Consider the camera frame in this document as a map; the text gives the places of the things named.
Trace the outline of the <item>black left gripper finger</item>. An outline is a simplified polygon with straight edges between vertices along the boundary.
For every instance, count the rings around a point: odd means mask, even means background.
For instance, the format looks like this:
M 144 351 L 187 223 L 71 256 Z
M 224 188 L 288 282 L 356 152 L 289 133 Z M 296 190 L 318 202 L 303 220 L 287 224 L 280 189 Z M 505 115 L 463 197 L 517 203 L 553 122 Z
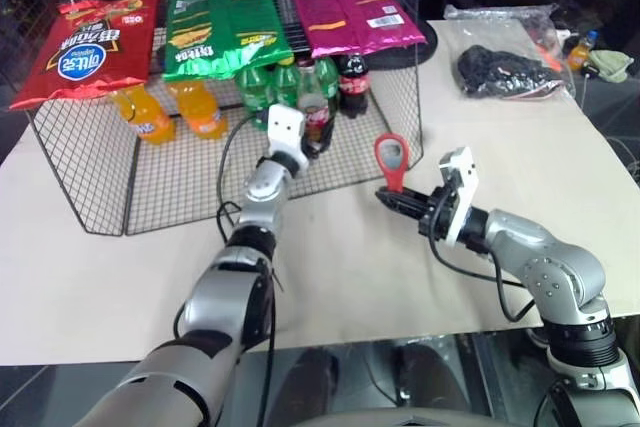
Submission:
M 328 150 L 331 145 L 337 111 L 338 111 L 338 107 L 336 105 L 330 105 L 328 108 L 328 118 L 321 130 L 321 151 L 322 152 L 325 152 L 326 150 Z

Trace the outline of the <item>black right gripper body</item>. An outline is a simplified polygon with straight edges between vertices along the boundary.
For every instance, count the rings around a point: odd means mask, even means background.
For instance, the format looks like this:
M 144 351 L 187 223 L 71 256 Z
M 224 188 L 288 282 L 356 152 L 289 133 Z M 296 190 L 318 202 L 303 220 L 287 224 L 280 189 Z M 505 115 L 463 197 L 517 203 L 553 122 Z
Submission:
M 423 211 L 418 220 L 418 232 L 433 242 L 445 238 L 456 199 L 457 194 L 452 185 L 436 187 L 430 195 L 418 193 L 417 200 L 422 205 Z

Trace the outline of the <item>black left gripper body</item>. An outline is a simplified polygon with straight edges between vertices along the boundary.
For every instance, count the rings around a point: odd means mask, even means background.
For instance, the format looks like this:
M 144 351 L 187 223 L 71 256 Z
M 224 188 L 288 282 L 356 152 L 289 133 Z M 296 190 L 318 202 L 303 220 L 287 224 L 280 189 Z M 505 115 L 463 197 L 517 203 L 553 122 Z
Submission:
M 313 141 L 307 134 L 304 134 L 301 140 L 301 149 L 309 160 L 314 160 L 319 158 L 326 147 L 322 141 Z

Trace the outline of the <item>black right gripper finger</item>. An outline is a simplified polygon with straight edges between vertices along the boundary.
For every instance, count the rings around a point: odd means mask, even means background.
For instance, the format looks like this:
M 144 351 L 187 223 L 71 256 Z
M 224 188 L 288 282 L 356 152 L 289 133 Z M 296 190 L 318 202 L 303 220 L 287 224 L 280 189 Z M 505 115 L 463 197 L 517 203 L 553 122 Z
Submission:
M 420 220 L 424 217 L 426 212 L 426 204 L 421 201 L 407 199 L 404 197 L 383 197 L 380 198 L 380 201 L 391 211 L 414 220 Z
M 380 187 L 375 192 L 375 196 L 384 204 L 427 204 L 430 199 L 428 195 L 408 188 L 394 191 L 387 187 Z

